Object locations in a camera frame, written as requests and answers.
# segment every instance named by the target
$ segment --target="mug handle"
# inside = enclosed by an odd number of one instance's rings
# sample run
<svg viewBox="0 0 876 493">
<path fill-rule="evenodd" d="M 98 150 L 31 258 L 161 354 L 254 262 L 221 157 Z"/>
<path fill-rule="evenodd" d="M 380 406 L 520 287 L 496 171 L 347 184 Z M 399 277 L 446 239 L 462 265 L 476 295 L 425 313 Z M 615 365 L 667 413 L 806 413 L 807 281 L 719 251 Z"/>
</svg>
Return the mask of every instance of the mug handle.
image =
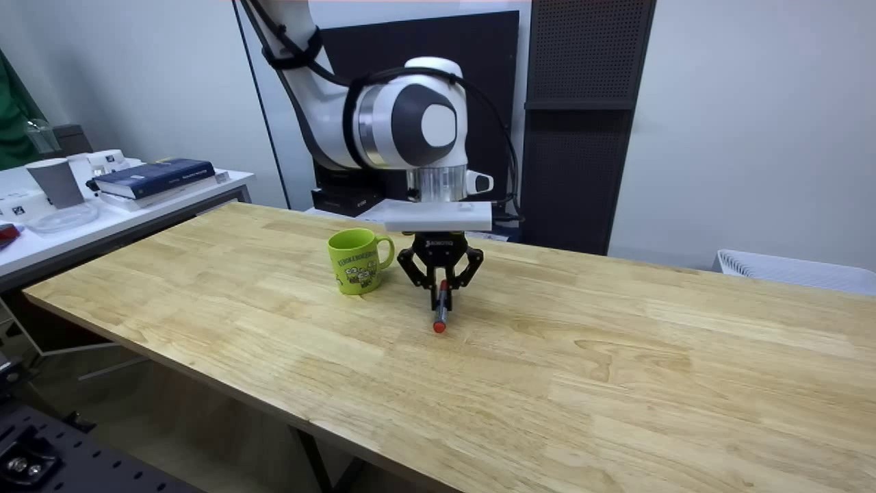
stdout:
<svg viewBox="0 0 876 493">
<path fill-rule="evenodd" d="M 465 195 L 488 195 L 488 192 L 494 192 L 494 176 L 488 176 L 488 172 L 474 172 L 474 171 L 465 171 Z"/>
<path fill-rule="evenodd" d="M 386 254 L 386 260 L 384 260 L 384 262 L 379 262 L 379 269 L 380 269 L 380 271 L 386 271 L 386 269 L 392 265 L 392 260 L 394 260 L 394 240 L 392 240 L 388 236 L 379 236 L 379 247 L 380 247 L 380 240 L 386 240 L 386 245 L 388 245 L 388 254 Z"/>
</svg>

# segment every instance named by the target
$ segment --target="green mug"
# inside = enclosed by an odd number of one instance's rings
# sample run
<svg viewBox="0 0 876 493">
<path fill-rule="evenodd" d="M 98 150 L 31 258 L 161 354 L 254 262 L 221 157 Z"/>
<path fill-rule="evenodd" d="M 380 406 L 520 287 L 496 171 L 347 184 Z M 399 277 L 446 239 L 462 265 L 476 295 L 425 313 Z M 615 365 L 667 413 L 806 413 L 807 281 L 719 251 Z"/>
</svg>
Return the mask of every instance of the green mug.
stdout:
<svg viewBox="0 0 876 493">
<path fill-rule="evenodd" d="M 361 295 L 380 286 L 380 275 L 394 260 L 394 245 L 373 229 L 342 229 L 328 239 L 328 258 L 340 294 Z"/>
</svg>

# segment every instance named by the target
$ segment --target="floor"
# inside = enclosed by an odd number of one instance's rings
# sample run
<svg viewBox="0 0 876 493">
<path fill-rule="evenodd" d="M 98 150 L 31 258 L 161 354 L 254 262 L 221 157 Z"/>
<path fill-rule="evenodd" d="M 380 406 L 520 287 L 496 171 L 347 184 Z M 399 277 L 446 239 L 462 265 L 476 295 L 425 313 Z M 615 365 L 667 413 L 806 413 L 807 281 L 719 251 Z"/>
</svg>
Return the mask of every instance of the floor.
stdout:
<svg viewBox="0 0 876 493">
<path fill-rule="evenodd" d="M 28 354 L 28 339 L 6 336 L 0 350 L 8 355 Z M 102 444 L 201 490 L 318 490 L 301 442 L 277 416 L 138 360 L 124 349 L 41 360 L 34 365 L 21 397 L 58 416 L 76 412 L 79 423 L 95 424 L 90 436 Z M 328 447 L 320 449 L 336 476 L 347 458 Z M 405 483 L 368 465 L 351 490 L 407 493 L 440 487 Z"/>
</svg>

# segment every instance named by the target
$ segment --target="desk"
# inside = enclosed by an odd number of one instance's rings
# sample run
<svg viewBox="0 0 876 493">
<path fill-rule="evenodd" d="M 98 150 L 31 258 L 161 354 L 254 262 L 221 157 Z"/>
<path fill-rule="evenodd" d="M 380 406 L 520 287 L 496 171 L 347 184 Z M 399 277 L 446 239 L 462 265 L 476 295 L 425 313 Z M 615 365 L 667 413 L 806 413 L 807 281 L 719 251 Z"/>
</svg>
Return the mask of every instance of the desk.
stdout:
<svg viewBox="0 0 876 493">
<path fill-rule="evenodd" d="M 461 490 L 870 490 L 876 305 L 474 240 L 431 331 L 399 269 L 335 290 L 342 224 L 224 206 L 28 295 L 364 460 Z"/>
<path fill-rule="evenodd" d="M 0 295 L 16 316 L 16 320 L 28 329 L 38 354 L 90 349 L 94 342 L 105 342 L 94 335 L 67 331 L 56 320 L 43 320 L 28 302 L 20 295 L 20 287 L 46 279 L 58 271 L 67 271 L 76 262 L 98 258 L 121 245 L 131 245 L 143 236 L 179 224 L 198 210 L 213 209 L 232 198 L 249 201 L 246 182 L 253 172 L 220 172 L 217 184 L 171 192 L 168 201 L 149 209 L 121 209 L 109 202 L 98 202 L 98 220 L 86 221 L 79 227 L 58 229 L 58 234 L 34 234 L 21 229 L 21 236 L 0 249 Z M 36 182 L 24 168 L 0 172 L 0 188 L 28 188 Z"/>
</svg>

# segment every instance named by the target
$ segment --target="white wall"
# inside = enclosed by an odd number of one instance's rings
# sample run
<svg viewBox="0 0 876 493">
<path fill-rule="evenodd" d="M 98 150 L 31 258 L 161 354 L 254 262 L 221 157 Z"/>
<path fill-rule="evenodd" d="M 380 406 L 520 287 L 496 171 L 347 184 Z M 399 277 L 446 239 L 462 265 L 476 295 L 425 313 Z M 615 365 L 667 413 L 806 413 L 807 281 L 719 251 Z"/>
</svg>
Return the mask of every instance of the white wall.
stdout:
<svg viewBox="0 0 876 493">
<path fill-rule="evenodd" d="M 253 201 L 286 206 L 231 0 L 0 0 L 0 46 L 95 149 L 253 171 Z"/>
<path fill-rule="evenodd" d="M 876 269 L 874 51 L 874 0 L 661 0 L 611 254 Z"/>
<path fill-rule="evenodd" d="M 376 25 L 376 23 L 399 23 L 399 19 L 431 19 L 431 16 L 462 16 L 484 10 L 520 10 L 520 58 L 518 58 L 518 95 L 514 95 L 514 121 L 511 139 L 522 146 L 522 95 L 525 95 L 525 69 L 529 69 L 529 3 L 531 0 L 313 0 L 313 19 L 320 27 L 347 27 L 347 25 Z M 273 128 L 277 160 L 283 165 L 286 188 L 294 209 L 310 209 L 310 188 L 314 186 L 313 160 L 303 146 L 295 112 L 273 73 L 262 61 L 257 35 L 245 25 L 249 39 L 249 56 L 254 64 L 257 86 Z"/>
</svg>

